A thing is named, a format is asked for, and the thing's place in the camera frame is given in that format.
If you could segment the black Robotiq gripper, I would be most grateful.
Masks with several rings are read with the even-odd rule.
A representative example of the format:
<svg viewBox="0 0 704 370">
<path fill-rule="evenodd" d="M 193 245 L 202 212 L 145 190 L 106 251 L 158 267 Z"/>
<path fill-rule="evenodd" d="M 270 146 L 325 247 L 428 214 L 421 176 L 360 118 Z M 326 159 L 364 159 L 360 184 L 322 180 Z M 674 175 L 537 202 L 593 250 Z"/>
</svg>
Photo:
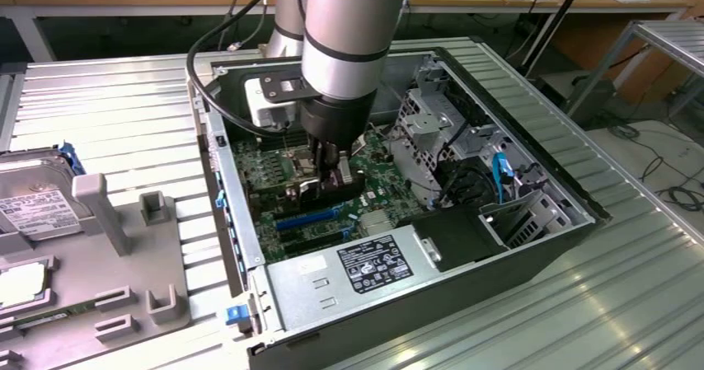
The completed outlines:
<svg viewBox="0 0 704 370">
<path fill-rule="evenodd" d="M 341 158 L 352 159 L 353 142 L 365 131 L 376 98 L 377 90 L 352 100 L 318 96 L 302 101 L 301 124 L 325 188 L 353 182 L 352 173 L 340 171 Z"/>
</svg>

